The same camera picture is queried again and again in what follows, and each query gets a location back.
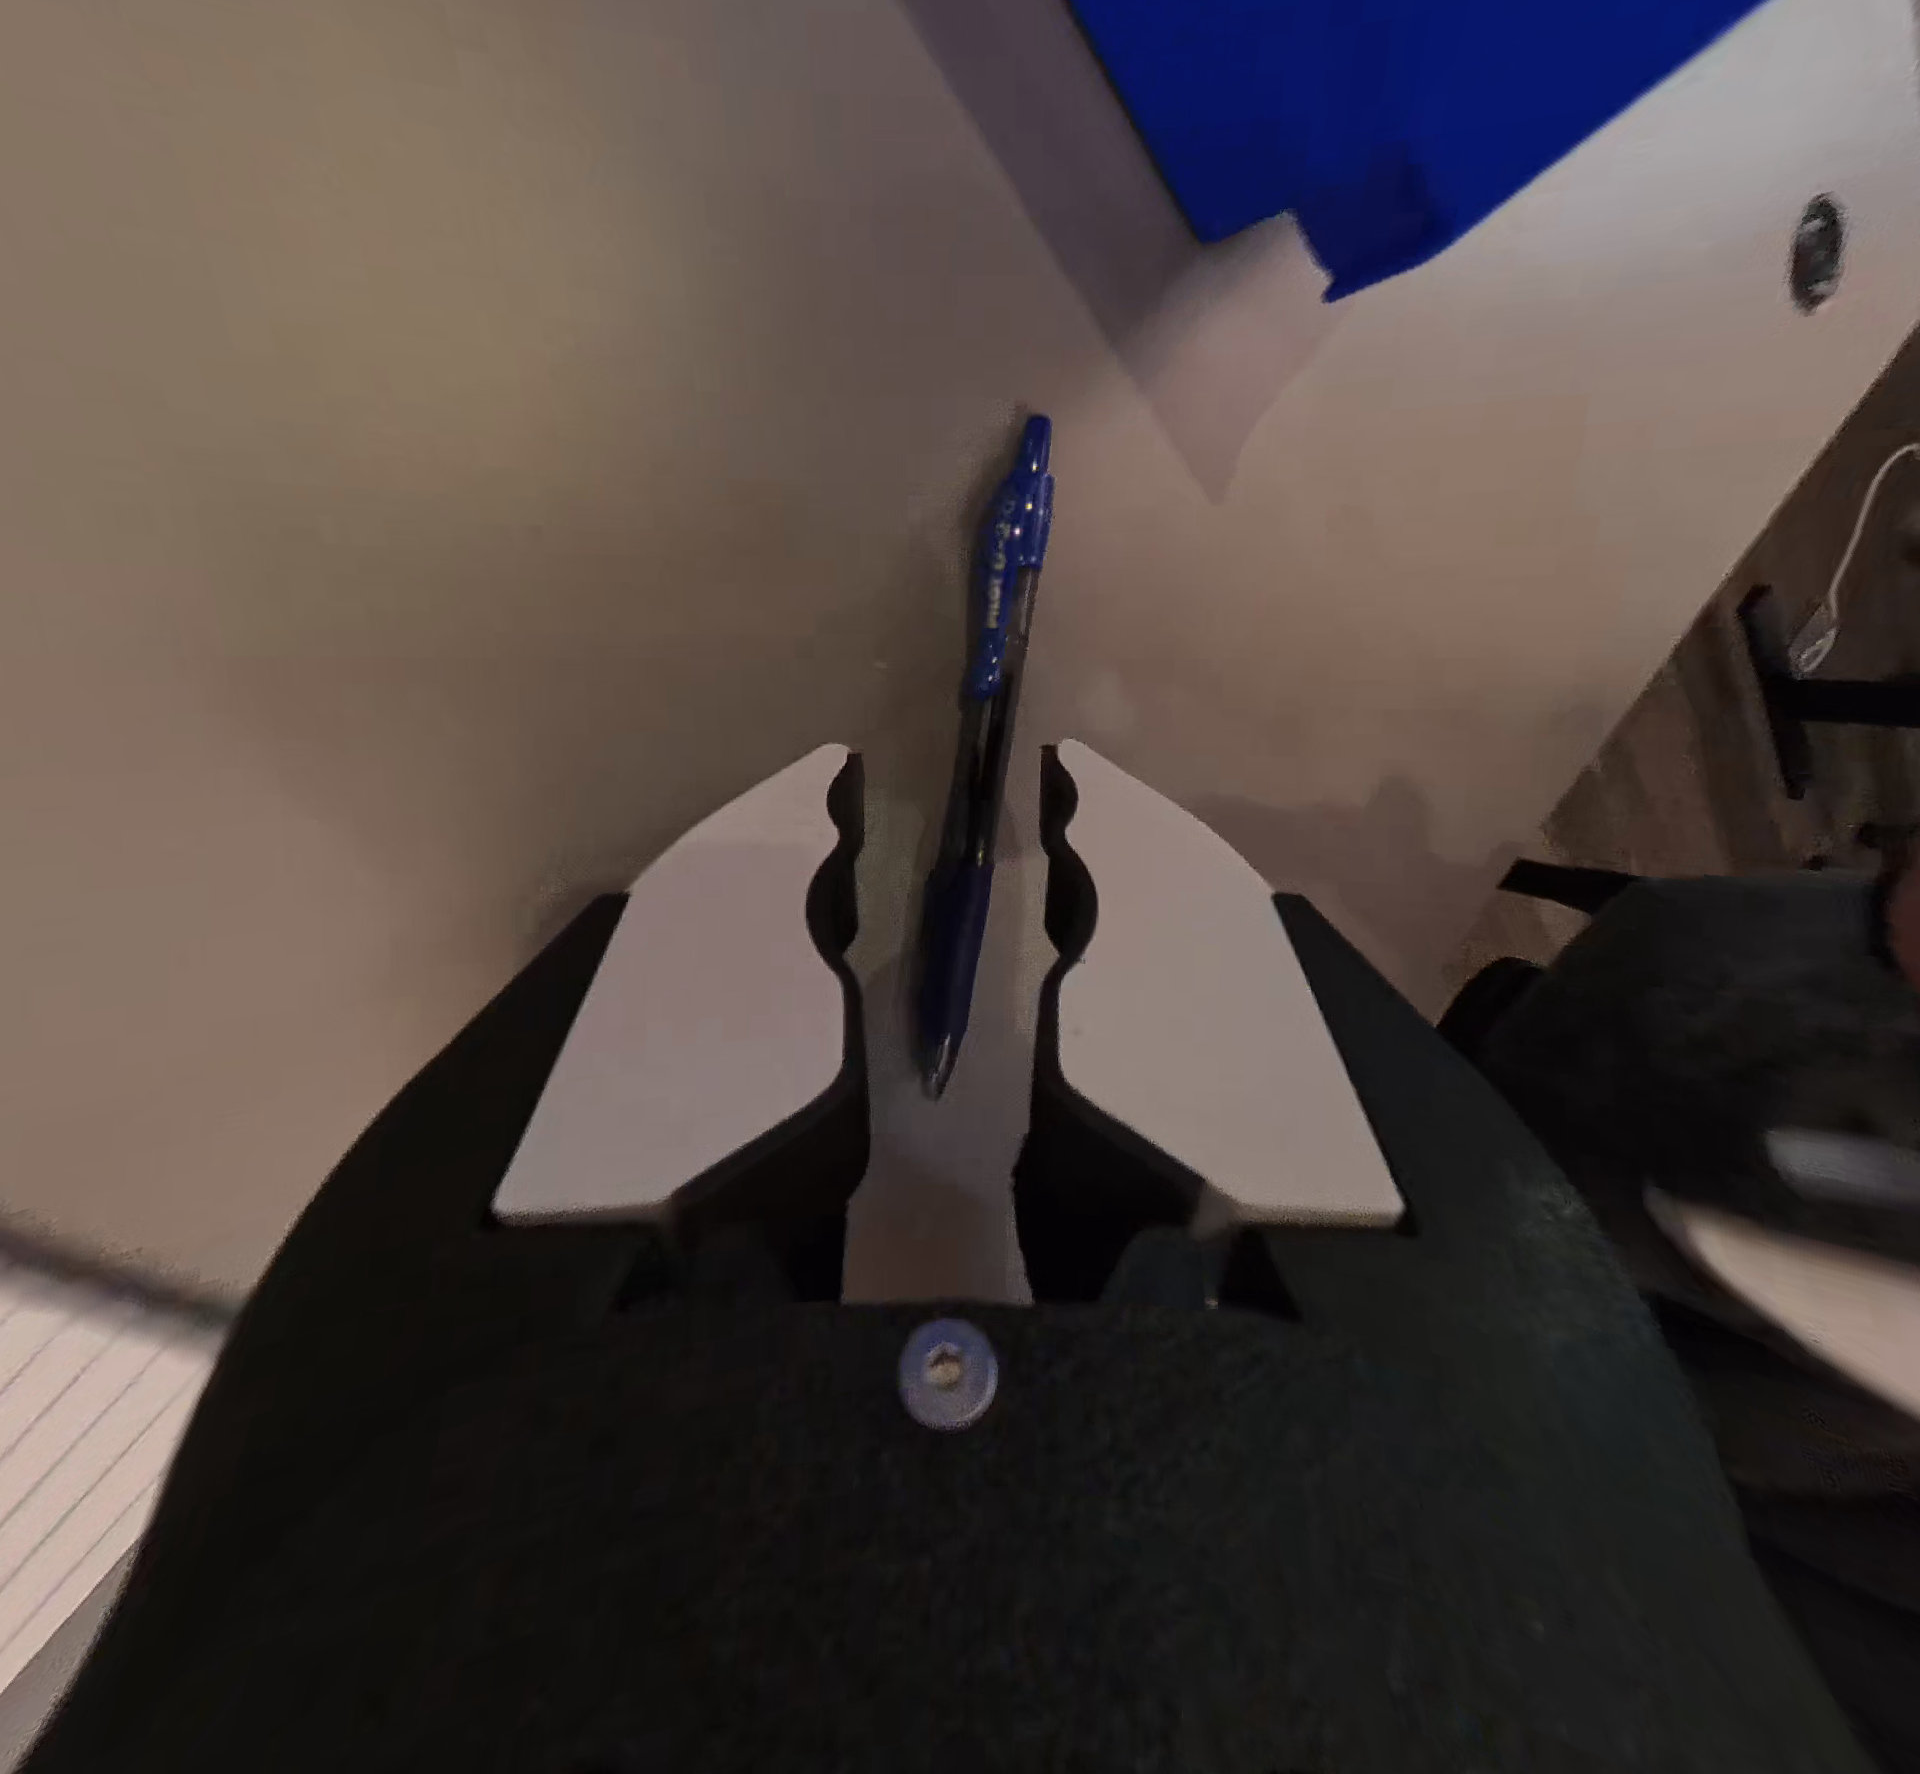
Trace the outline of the blue pen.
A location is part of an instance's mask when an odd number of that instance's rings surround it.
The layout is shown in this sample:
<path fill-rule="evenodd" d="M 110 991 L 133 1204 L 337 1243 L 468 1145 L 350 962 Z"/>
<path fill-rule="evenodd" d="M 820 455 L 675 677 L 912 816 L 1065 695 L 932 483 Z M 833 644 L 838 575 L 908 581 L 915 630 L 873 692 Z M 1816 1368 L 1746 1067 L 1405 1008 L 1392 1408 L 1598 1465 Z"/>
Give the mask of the blue pen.
<path fill-rule="evenodd" d="M 924 877 L 918 945 L 918 1072 L 940 1098 L 973 1022 L 996 896 L 996 839 L 1018 734 L 1023 666 L 1054 533 L 1054 422 L 1027 415 L 1018 455 L 973 542 L 967 657 L 940 850 Z"/>

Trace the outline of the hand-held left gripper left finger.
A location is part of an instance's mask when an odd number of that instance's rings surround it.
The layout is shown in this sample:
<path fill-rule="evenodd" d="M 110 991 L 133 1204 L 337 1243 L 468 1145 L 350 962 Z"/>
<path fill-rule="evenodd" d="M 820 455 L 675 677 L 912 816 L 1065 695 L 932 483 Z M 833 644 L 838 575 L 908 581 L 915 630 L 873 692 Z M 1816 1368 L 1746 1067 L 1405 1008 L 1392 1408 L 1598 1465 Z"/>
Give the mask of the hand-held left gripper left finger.
<path fill-rule="evenodd" d="M 860 852 L 863 758 L 820 744 L 628 883 L 498 1224 L 647 1226 L 684 1260 L 751 1233 L 796 1296 L 840 1298 L 873 1159 Z"/>

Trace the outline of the round table grommet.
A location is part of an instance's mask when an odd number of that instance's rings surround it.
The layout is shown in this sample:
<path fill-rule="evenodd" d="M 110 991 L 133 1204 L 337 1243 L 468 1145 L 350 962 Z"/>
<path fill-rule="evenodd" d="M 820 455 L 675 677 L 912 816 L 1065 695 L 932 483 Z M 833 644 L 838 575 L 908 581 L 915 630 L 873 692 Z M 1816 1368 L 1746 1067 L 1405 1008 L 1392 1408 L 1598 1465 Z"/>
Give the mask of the round table grommet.
<path fill-rule="evenodd" d="M 1847 212 L 1830 194 L 1816 194 L 1791 243 L 1791 302 L 1796 314 L 1820 314 L 1843 284 Z"/>

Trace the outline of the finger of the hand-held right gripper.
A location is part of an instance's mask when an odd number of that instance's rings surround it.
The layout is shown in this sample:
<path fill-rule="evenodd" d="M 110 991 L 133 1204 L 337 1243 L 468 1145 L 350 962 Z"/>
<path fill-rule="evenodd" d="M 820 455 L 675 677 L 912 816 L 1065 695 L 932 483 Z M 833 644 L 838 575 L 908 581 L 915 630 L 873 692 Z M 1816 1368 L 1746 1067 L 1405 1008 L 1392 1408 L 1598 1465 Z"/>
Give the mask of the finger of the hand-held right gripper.
<path fill-rule="evenodd" d="M 1735 1309 L 1915 1419 L 1915 1266 L 1778 1233 L 1663 1189 L 1644 1208 Z"/>
<path fill-rule="evenodd" d="M 1830 1130 L 1769 1130 L 1766 1159 L 1803 1199 L 1915 1208 L 1915 1150 Z"/>

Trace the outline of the white lined notepad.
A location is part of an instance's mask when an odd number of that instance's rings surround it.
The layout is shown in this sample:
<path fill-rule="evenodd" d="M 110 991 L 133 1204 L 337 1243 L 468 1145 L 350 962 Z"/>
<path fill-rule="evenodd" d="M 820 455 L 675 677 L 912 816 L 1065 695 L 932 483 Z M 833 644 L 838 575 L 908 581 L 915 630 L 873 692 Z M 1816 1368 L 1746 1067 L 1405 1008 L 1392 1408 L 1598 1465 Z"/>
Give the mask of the white lined notepad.
<path fill-rule="evenodd" d="M 4 1687 L 139 1541 L 221 1334 L 4 1256 Z"/>

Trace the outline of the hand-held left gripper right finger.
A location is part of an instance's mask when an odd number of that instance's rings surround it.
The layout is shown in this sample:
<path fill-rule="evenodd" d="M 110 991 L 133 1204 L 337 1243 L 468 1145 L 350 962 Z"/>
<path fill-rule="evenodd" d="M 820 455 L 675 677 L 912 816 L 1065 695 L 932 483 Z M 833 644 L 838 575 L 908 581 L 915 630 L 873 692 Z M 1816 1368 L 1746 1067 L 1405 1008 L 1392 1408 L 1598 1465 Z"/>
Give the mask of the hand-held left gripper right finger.
<path fill-rule="evenodd" d="M 1409 1217 L 1270 879 L 1089 740 L 1040 758 L 1045 941 L 1014 1217 L 1030 1296 L 1100 1305 L 1138 1244 Z"/>

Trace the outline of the person's dark clothing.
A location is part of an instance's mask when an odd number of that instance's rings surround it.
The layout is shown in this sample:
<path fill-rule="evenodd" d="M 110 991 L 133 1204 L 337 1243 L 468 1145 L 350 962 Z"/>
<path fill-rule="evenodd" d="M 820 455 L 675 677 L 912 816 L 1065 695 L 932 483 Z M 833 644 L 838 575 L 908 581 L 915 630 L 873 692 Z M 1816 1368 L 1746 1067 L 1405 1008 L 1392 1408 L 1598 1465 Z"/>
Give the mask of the person's dark clothing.
<path fill-rule="evenodd" d="M 1877 877 L 1621 877 L 1514 865 L 1586 911 L 1545 968 L 1501 962 L 1441 1039 L 1513 1104 L 1680 1363 L 1755 1562 L 1877 1771 L 1915 1771 L 1915 1419 L 1746 1314 L 1647 1189 L 1915 1266 L 1915 1208 L 1796 1197 L 1769 1130 L 1915 1150 L 1915 850 Z"/>

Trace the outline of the blue plastic bin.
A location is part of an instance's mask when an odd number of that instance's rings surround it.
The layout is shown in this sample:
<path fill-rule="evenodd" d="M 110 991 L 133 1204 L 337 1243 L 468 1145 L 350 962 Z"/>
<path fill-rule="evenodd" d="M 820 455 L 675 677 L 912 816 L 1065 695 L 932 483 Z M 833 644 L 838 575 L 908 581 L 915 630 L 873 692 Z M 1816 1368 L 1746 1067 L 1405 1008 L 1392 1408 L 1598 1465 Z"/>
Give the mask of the blue plastic bin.
<path fill-rule="evenodd" d="M 1065 0 L 1199 243 L 1427 266 L 1766 0 Z"/>

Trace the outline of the black chair base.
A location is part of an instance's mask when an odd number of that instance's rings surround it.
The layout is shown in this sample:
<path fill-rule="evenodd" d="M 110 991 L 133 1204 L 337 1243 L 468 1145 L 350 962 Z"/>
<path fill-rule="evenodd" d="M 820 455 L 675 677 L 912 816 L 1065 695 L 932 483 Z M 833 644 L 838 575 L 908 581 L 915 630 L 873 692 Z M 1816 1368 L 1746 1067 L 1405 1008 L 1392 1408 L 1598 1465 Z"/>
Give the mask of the black chair base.
<path fill-rule="evenodd" d="M 1758 685 L 1774 771 L 1791 802 L 1803 802 L 1816 778 L 1810 729 L 1915 729 L 1915 675 L 1825 675 L 1825 662 L 1839 640 L 1830 603 L 1820 603 L 1796 631 L 1787 631 L 1774 587 L 1752 587 L 1735 609 L 1735 621 Z"/>

